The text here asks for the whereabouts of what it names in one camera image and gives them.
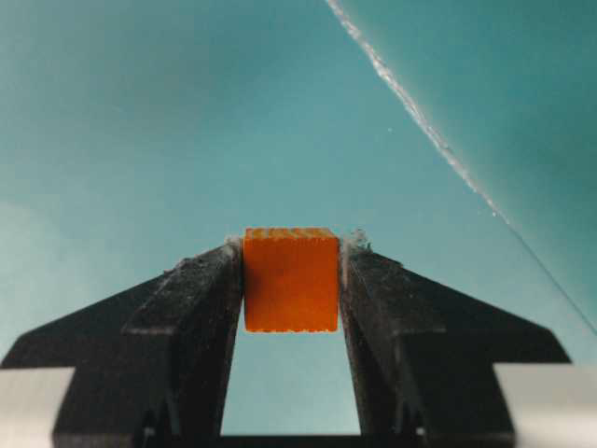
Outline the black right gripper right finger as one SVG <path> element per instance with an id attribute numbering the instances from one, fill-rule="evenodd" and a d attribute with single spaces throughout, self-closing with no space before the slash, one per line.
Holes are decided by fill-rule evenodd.
<path id="1" fill-rule="evenodd" d="M 340 244 L 340 312 L 361 432 L 395 447 L 511 447 L 493 367 L 565 364 L 553 333 L 373 252 Z"/>

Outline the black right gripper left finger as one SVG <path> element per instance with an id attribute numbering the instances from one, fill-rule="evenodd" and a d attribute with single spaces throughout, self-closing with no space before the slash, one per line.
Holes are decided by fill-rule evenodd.
<path id="1" fill-rule="evenodd" d="M 230 242 L 22 334 L 1 363 L 2 445 L 211 445 L 242 279 Z"/>

